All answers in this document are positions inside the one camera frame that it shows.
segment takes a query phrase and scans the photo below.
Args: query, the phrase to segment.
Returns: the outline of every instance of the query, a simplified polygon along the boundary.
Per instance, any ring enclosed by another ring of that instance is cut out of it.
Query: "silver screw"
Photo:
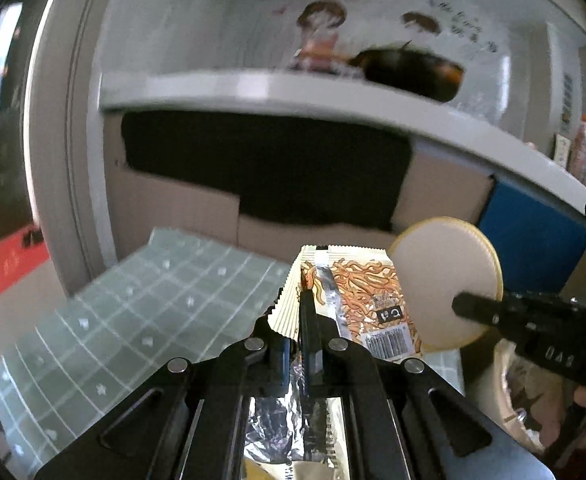
[[[244,348],[250,350],[251,352],[257,352],[258,350],[262,350],[262,348],[264,348],[264,341],[262,341],[259,337],[249,337],[246,341],[244,341]]]
[[[175,357],[169,361],[169,364],[167,364],[166,367],[174,374],[181,374],[189,367],[189,362],[182,357]]]
[[[342,337],[334,337],[329,341],[329,348],[331,350],[335,350],[336,352],[342,352],[347,349],[349,344],[347,343],[346,339]]]
[[[404,361],[404,368],[412,374],[421,374],[424,371],[424,363],[419,359],[407,359]]]

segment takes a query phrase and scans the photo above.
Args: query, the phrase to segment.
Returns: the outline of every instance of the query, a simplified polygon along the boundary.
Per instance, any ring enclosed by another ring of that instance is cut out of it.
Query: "barcode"
[[[411,333],[406,323],[384,330],[367,332],[364,334],[364,345],[378,359],[393,359],[415,353]]]

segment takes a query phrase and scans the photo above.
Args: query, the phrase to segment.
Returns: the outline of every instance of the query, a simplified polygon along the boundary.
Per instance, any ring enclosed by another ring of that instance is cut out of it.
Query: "metal bolt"
[[[169,364],[167,364],[166,367],[174,374],[181,374],[189,367],[189,362],[182,357],[175,357],[169,361]]]
[[[419,359],[407,359],[404,361],[404,368],[412,374],[421,374],[424,371],[424,363]]]
[[[329,348],[331,350],[335,350],[336,352],[342,352],[347,349],[349,344],[347,343],[346,339],[342,337],[334,337],[329,341]]]
[[[258,350],[262,350],[262,348],[264,348],[264,341],[262,341],[259,337],[249,337],[246,341],[244,341],[244,348],[250,350],[251,352],[257,352]]]

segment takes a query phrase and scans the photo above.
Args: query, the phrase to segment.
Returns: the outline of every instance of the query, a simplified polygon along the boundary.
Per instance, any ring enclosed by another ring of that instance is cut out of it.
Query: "pink bottle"
[[[586,186],[586,114],[577,129],[576,138],[571,144],[568,172]]]

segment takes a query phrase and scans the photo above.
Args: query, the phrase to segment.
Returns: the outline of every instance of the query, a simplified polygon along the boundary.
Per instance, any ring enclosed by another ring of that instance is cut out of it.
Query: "black panel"
[[[361,124],[218,112],[129,112],[126,161],[231,192],[240,212],[284,224],[390,229],[410,158],[406,137]]]

